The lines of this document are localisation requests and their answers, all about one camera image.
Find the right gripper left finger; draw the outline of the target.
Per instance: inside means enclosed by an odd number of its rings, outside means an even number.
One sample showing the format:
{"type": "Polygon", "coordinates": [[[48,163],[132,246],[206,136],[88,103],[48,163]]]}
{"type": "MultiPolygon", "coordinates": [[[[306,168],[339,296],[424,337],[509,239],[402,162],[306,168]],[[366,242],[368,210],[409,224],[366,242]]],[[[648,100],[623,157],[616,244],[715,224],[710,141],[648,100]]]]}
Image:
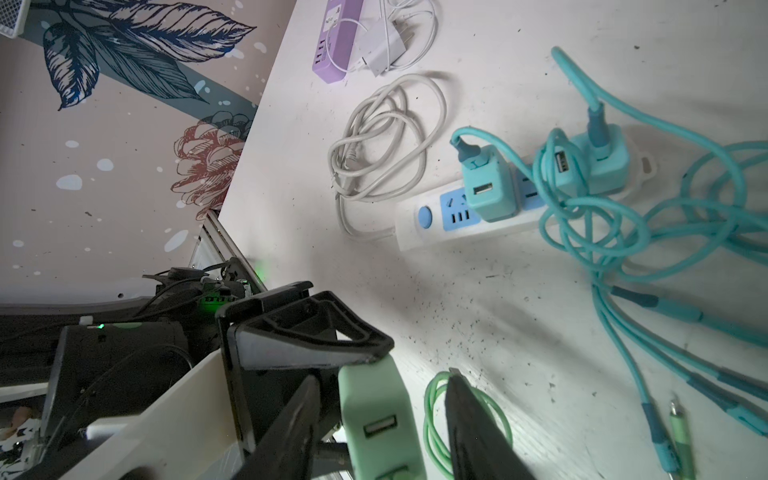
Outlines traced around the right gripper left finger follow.
{"type": "Polygon", "coordinates": [[[320,400],[318,380],[307,376],[233,479],[309,479],[320,400]]]}

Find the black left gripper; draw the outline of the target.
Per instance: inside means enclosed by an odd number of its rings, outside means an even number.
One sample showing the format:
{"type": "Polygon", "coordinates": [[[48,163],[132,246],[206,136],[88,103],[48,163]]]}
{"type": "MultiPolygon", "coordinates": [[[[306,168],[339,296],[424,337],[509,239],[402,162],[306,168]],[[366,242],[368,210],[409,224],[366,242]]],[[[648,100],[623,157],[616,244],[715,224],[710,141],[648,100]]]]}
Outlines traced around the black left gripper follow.
{"type": "Polygon", "coordinates": [[[381,360],[393,339],[331,291],[294,282],[228,303],[215,314],[240,446],[255,451],[302,381],[319,382],[319,427],[341,422],[338,375],[346,365],[381,360]]]}

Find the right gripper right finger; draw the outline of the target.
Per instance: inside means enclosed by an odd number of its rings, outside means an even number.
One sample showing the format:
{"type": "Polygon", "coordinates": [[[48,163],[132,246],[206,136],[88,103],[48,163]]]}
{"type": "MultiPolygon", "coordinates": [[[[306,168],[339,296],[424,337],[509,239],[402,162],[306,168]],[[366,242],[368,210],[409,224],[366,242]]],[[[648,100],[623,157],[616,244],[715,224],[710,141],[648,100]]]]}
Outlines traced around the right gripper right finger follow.
{"type": "Polygon", "coordinates": [[[448,380],[445,404],[455,479],[534,479],[458,372],[448,380]]]}

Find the light green charger with cable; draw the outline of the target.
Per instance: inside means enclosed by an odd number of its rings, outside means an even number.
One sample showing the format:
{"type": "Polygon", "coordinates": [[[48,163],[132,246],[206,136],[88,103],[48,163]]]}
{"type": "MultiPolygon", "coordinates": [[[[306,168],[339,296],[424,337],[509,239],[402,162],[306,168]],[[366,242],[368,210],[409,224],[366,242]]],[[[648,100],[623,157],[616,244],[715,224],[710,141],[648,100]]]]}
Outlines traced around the light green charger with cable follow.
{"type": "MultiPolygon", "coordinates": [[[[425,418],[423,424],[418,425],[408,390],[391,356],[374,363],[341,368],[338,376],[341,422],[356,478],[424,479],[427,476],[424,461],[430,459],[445,478],[455,479],[445,404],[452,372],[466,379],[455,368],[436,374],[426,387],[425,418]]],[[[485,392],[470,386],[513,449],[511,424],[499,404],[485,392]]]]}

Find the white blue power strip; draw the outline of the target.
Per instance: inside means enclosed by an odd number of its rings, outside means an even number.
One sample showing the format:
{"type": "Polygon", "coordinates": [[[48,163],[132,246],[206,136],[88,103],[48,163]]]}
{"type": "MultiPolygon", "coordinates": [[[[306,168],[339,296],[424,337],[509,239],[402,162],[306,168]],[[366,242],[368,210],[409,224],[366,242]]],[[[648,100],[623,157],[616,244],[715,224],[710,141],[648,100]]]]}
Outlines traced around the white blue power strip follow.
{"type": "Polygon", "coordinates": [[[406,198],[426,171],[426,154],[445,124],[447,101],[437,84],[422,75],[409,74],[377,90],[350,117],[343,137],[329,152],[337,218],[351,238],[373,241],[394,237],[401,251],[441,244],[469,242],[531,231],[538,227],[547,204],[533,182],[530,159],[511,160],[515,181],[517,214],[489,223],[473,211],[464,183],[459,179],[425,193],[406,198]],[[424,133],[407,109],[403,87],[422,83],[438,101],[436,128],[424,133]],[[347,220],[344,208],[352,201],[375,203],[398,198],[394,226],[378,231],[360,231],[347,220]]]}

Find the teal charger with cable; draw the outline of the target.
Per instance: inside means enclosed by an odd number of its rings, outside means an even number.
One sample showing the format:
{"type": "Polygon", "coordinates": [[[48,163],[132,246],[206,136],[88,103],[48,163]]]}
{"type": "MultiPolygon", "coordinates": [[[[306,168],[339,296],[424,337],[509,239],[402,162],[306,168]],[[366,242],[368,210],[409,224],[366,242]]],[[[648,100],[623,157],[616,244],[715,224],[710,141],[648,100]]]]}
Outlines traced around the teal charger with cable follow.
{"type": "Polygon", "coordinates": [[[458,153],[469,207],[489,223],[514,217],[514,176],[497,142],[488,140],[484,131],[465,127],[452,134],[450,144],[458,153]]]}

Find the purple power strip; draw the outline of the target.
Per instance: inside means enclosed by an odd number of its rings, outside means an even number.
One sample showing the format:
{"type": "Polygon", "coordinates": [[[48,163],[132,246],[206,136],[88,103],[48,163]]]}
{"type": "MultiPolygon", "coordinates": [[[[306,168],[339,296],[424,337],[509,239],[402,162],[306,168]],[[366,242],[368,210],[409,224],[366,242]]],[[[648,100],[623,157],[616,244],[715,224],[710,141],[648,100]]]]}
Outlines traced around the purple power strip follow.
{"type": "Polygon", "coordinates": [[[348,73],[362,7],[363,0],[326,3],[312,62],[312,71],[326,84],[339,82],[348,73]]]}

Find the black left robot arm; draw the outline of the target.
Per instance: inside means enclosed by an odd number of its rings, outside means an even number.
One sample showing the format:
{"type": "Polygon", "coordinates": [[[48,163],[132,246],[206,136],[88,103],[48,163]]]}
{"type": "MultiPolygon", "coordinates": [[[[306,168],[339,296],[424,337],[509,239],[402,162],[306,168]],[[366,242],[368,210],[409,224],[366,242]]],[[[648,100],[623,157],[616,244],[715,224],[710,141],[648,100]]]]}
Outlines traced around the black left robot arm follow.
{"type": "Polygon", "coordinates": [[[239,445],[253,451],[313,376],[319,423],[341,420],[339,372],[394,346],[335,294],[308,281],[267,292],[238,259],[155,275],[134,306],[1,310],[1,382],[46,381],[35,461],[61,459],[92,421],[145,410],[207,354],[220,351],[239,445]]]}

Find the white mesh wall shelf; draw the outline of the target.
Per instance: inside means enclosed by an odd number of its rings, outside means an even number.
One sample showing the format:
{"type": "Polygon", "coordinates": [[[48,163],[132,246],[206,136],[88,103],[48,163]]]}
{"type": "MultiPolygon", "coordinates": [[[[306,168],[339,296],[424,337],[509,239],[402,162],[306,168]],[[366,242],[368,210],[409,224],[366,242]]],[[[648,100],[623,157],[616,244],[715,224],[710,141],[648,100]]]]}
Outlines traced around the white mesh wall shelf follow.
{"type": "Polygon", "coordinates": [[[23,33],[30,4],[30,0],[0,0],[0,32],[3,36],[14,39],[23,33]]]}

